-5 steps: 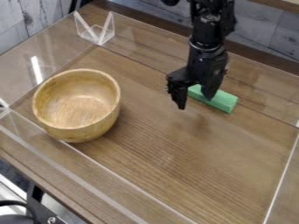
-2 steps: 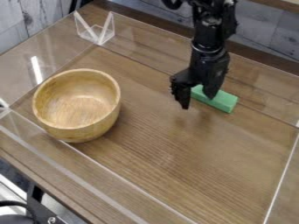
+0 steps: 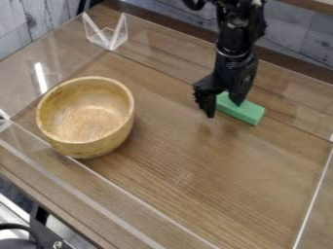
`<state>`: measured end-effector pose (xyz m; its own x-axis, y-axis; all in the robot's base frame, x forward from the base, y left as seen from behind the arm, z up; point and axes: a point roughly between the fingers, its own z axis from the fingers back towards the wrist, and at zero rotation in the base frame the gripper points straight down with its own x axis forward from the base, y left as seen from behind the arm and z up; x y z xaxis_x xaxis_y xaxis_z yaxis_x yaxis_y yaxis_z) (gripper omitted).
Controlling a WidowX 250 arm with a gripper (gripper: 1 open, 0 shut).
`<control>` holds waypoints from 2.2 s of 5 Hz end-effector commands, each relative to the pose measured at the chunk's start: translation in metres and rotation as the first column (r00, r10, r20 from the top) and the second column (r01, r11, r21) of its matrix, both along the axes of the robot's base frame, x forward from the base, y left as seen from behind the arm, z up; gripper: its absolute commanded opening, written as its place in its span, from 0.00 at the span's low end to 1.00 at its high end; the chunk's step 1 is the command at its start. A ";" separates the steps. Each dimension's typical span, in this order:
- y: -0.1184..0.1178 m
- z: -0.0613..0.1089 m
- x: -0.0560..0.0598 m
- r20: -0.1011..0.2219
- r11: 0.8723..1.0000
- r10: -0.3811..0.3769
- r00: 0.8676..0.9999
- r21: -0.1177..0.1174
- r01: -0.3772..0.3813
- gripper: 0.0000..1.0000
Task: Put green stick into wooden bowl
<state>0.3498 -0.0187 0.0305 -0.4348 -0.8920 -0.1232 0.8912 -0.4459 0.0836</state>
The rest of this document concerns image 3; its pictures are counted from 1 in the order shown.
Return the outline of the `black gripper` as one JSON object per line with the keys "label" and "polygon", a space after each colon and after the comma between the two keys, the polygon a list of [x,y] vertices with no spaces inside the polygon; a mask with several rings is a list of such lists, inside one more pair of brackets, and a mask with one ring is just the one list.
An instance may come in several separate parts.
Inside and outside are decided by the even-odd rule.
{"label": "black gripper", "polygon": [[214,117],[217,96],[229,90],[229,98],[241,106],[250,92],[257,76],[259,60],[253,51],[231,54],[215,50],[214,73],[194,86],[195,103],[207,117]]}

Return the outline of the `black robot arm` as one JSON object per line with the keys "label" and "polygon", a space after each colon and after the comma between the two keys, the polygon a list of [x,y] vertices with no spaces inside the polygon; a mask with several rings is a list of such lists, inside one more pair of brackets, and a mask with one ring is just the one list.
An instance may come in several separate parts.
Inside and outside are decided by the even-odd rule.
{"label": "black robot arm", "polygon": [[237,107],[246,100],[258,73],[254,43],[264,36],[265,0],[182,0],[191,11],[215,7],[218,37],[214,71],[194,84],[194,98],[209,118],[214,117],[217,96],[225,91]]}

